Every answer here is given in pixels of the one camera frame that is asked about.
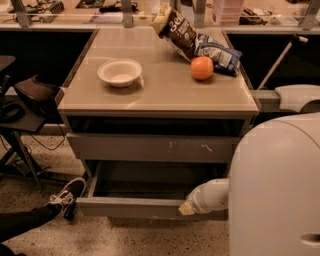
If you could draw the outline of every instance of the bowl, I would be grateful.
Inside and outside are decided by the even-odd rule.
[[[128,87],[140,77],[142,67],[134,60],[117,59],[103,63],[97,73],[102,81],[114,87]]]

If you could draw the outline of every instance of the person's foot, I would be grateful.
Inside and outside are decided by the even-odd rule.
[[[76,199],[84,193],[87,182],[83,178],[71,180],[57,195],[51,195],[47,205],[55,206],[60,213],[63,213],[69,206],[73,205]]]

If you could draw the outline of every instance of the concrete floor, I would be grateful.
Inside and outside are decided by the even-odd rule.
[[[61,141],[60,136],[37,138],[50,147]],[[42,167],[75,175],[83,172],[67,141],[54,151],[44,149],[30,136],[24,136],[23,141]],[[4,176],[0,182],[0,212],[28,211],[42,206],[62,187],[48,183],[39,192],[33,179]],[[224,221],[88,217],[79,209],[72,221],[58,216],[4,244],[15,253],[28,256],[229,255],[228,223]]]

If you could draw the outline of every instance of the cabinet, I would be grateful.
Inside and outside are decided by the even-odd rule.
[[[225,42],[220,29],[202,31]],[[99,66],[138,61],[128,88],[102,84]],[[194,187],[226,175],[233,150],[258,107],[242,77],[197,82],[189,63],[150,27],[101,28],[58,106],[68,141],[91,177],[78,199],[84,214],[167,219]]]

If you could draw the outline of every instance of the drawer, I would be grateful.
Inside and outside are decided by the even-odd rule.
[[[238,137],[69,133],[79,159],[230,163]]]
[[[223,176],[225,165],[99,161],[84,215],[124,218],[226,220],[227,211],[182,216],[178,208],[197,185]]]

